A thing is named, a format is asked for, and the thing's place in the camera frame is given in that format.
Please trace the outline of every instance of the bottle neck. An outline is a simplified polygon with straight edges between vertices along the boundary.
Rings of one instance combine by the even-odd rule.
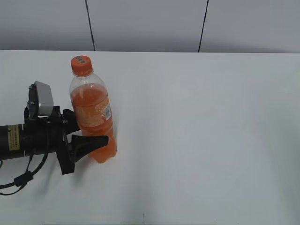
[[[92,74],[93,74],[93,71],[92,71],[90,74],[86,75],[86,76],[78,76],[78,75],[76,75],[76,74],[73,73],[73,75],[74,75],[76,78],[79,78],[80,80],[87,79],[87,78],[89,78]]]

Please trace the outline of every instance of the plastic bottle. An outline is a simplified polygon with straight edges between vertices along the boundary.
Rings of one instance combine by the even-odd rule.
[[[117,151],[107,90],[104,82],[93,73],[89,57],[74,57],[71,66],[74,78],[70,85],[70,97],[82,135],[109,137],[107,146],[89,154],[99,163],[103,163],[114,157]]]

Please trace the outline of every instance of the orange liquid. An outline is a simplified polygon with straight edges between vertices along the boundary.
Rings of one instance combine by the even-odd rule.
[[[99,84],[86,84],[77,87],[71,93],[71,99],[74,111],[77,117],[77,123],[82,131],[83,136],[99,136],[106,135],[109,137],[108,145],[97,149],[89,154],[90,157],[96,159],[99,163],[105,162],[108,158],[114,157],[117,152],[116,140],[113,135],[113,119],[112,116],[108,120],[93,121],[94,123],[101,123],[100,125],[92,126],[90,123],[88,127],[80,124],[78,116],[82,114],[87,115],[86,120],[89,120],[89,115],[95,114],[95,107],[105,105],[107,102],[107,91],[105,87]]]

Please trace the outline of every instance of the white wall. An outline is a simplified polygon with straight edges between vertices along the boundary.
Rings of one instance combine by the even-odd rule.
[[[206,0],[88,0],[97,51],[198,52]]]
[[[300,53],[300,1],[210,0],[200,51]]]
[[[97,51],[197,52],[207,0],[87,0]],[[210,0],[201,52],[300,53],[300,0]],[[85,0],[0,0],[0,49],[93,50]]]
[[[84,0],[0,0],[0,49],[93,50]]]

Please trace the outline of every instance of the bottle label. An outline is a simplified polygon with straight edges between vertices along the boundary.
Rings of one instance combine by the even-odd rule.
[[[86,128],[99,126],[112,117],[108,97],[97,105],[76,106],[74,110],[78,123]]]

